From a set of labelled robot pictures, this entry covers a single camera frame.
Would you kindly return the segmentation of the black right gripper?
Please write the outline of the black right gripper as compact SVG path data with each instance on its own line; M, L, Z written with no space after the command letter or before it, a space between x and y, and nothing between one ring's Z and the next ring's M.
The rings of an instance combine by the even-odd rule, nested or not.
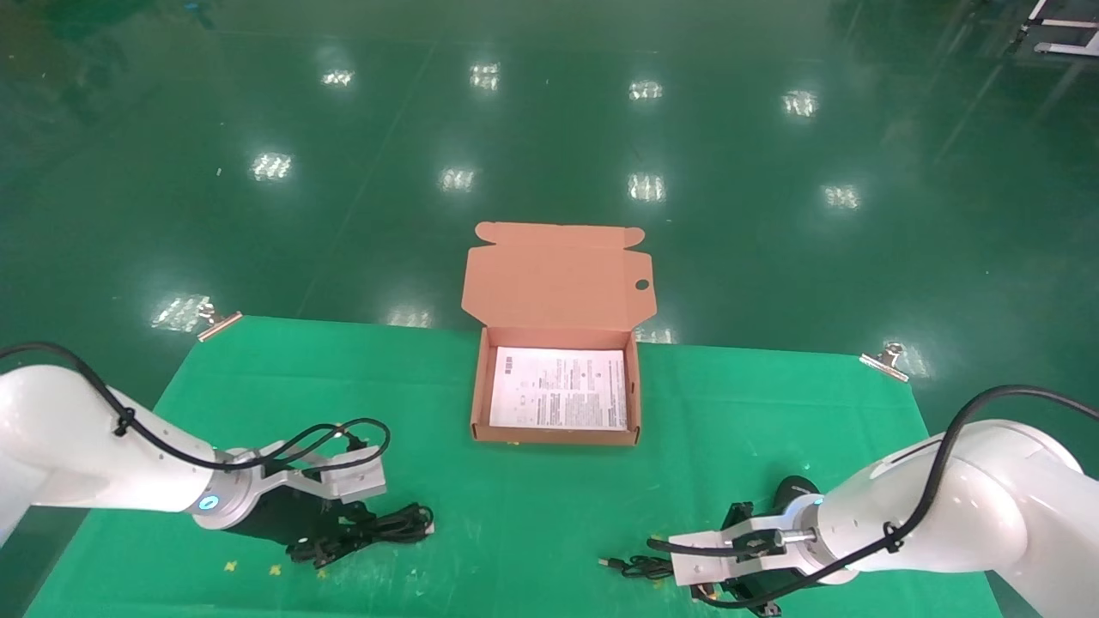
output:
M771 501L762 512L765 518L790 518L800 512L804 505L820 500L820 489L801 475L789 475L780 481L774 490ZM725 520L721 525L722 537L742 537L755 530L753 501L730 505ZM754 617L781 617L781 607L775 602L754 603L752 587L743 584L700 584L700 603L719 609L745 609Z

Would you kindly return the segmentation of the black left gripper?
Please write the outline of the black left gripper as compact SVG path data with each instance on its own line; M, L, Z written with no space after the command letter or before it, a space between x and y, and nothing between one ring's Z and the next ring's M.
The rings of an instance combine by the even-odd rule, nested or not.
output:
M338 505L295 488L264 493L249 514L229 525L230 536L247 536L288 547L295 564L326 567L335 560L335 537L345 525L376 525L365 503Z

